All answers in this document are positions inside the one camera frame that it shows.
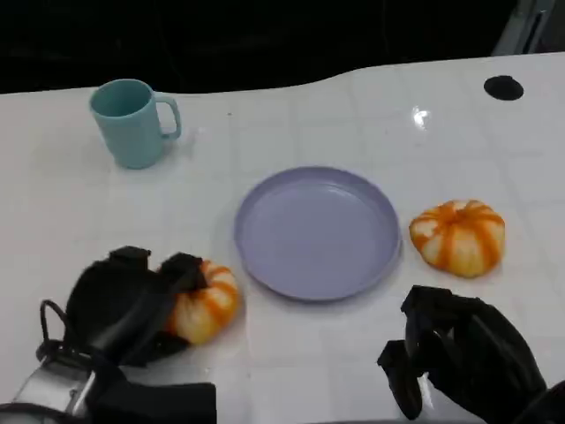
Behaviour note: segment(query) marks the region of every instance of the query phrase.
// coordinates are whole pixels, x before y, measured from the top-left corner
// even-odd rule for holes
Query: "mug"
[[[157,103],[167,103],[177,129],[163,133]],[[90,98],[90,110],[102,137],[116,162],[139,170],[161,157],[165,142],[181,133],[180,114],[174,99],[155,95],[151,87],[137,79],[116,79],[99,87]]]

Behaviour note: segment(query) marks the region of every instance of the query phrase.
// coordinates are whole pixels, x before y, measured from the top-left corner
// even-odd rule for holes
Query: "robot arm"
[[[565,422],[563,384],[547,391],[530,347],[495,307],[414,286],[401,310],[405,339],[389,341],[378,364],[407,418],[421,412],[417,379],[427,373],[436,389],[488,424]]]

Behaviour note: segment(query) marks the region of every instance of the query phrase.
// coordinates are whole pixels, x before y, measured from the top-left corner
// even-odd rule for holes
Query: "purple plate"
[[[285,296],[342,299],[377,284],[402,237],[390,201],[342,170],[286,170],[257,185],[236,217],[235,239],[255,279]]]

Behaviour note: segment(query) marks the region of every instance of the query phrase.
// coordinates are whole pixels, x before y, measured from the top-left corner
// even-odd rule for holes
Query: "white table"
[[[524,85],[523,99],[485,94],[486,78],[500,74]],[[37,366],[40,300],[63,305],[85,266],[125,244],[153,250],[154,265],[181,250],[236,271],[245,309],[234,325],[205,347],[129,373],[157,384],[214,382],[220,423],[400,420],[374,362],[402,336],[399,306],[413,284],[494,303],[523,332],[547,381],[565,378],[565,55],[176,95],[190,128],[142,171],[113,163],[87,109],[91,92],[0,96],[0,400]],[[304,164],[356,172],[395,205],[403,257],[375,290],[302,305],[242,272],[231,243],[238,203],[265,176]],[[406,237],[412,217],[451,198],[481,199],[506,220],[508,251],[487,277],[468,282],[430,269]],[[469,418],[434,390],[425,409],[440,420]]]

